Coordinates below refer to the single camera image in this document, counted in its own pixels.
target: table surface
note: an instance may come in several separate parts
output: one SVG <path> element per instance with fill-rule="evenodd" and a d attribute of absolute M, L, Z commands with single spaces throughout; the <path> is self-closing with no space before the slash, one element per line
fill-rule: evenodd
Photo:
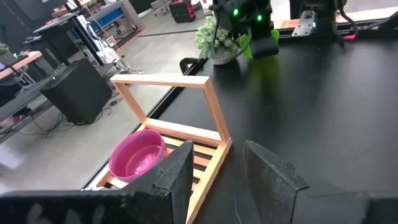
<path fill-rule="evenodd" d="M 39 57 L 42 56 L 42 53 L 39 51 L 34 51 L 34 52 L 29 52 L 28 53 L 28 57 L 21 60 L 20 62 L 17 62 L 15 65 L 13 65 L 12 67 L 14 67 L 16 70 L 22 68 L 23 66 L 33 62 L 34 60 L 38 59 Z M 0 72 L 0 79 L 13 74 L 14 72 L 12 71 L 11 68 L 7 68 L 4 71 Z"/>
<path fill-rule="evenodd" d="M 398 41 L 361 40 L 345 49 L 282 45 L 276 57 L 228 66 L 207 61 L 197 75 L 211 77 L 233 146 L 195 223 L 239 223 L 235 205 L 242 223 L 258 223 L 245 140 L 341 191 L 398 189 L 397 57 Z M 215 130 L 195 89 L 184 89 L 159 119 Z"/>

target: wooden frame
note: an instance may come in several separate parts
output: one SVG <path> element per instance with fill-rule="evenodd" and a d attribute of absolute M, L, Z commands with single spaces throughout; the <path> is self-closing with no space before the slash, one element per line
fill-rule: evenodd
<path fill-rule="evenodd" d="M 210 78 L 165 75 L 115 75 L 111 78 L 111 81 L 141 122 L 141 126 L 137 131 L 153 129 L 160 134 L 169 136 L 163 137 L 166 145 L 168 145 L 168 152 L 173 151 L 170 146 L 179 147 L 183 143 L 183 141 L 179 139 L 191 139 L 195 143 L 201 143 L 201 145 L 194 145 L 194 164 L 202 167 L 202 169 L 194 168 L 193 170 L 194 179 L 199 180 L 197 183 L 192 184 L 192 194 L 188 207 L 187 223 L 193 223 L 232 145 L 232 140 Z M 165 85 L 202 89 L 218 131 L 210 131 L 148 118 L 136 99 L 134 99 L 133 95 L 130 93 L 126 84 Z M 104 187 L 108 184 L 119 189 L 127 185 L 127 183 L 113 177 L 109 172 L 109 167 L 106 166 L 88 187 Z"/>

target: chair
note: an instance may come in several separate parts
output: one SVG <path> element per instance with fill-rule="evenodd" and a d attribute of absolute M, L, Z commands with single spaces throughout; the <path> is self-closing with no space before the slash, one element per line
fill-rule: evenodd
<path fill-rule="evenodd" d="M 158 1 L 162 1 L 162 5 L 155 10 L 155 16 L 157 16 L 159 12 L 163 12 L 163 15 L 166 15 L 166 12 L 170 11 L 169 5 L 171 3 L 171 0 L 158 0 Z"/>

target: pink bowl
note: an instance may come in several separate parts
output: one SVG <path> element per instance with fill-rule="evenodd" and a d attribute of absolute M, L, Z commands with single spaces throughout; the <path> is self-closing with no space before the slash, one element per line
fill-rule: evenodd
<path fill-rule="evenodd" d="M 114 177 L 131 182 L 158 164 L 165 151 L 166 144 L 157 131 L 138 131 L 116 146 L 109 159 L 109 171 Z"/>

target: black box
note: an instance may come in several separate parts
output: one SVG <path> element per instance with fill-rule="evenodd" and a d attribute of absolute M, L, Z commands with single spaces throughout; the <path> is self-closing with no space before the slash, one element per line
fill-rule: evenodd
<path fill-rule="evenodd" d="M 40 91 L 75 125 L 91 124 L 112 90 L 86 58 L 73 62 Z"/>

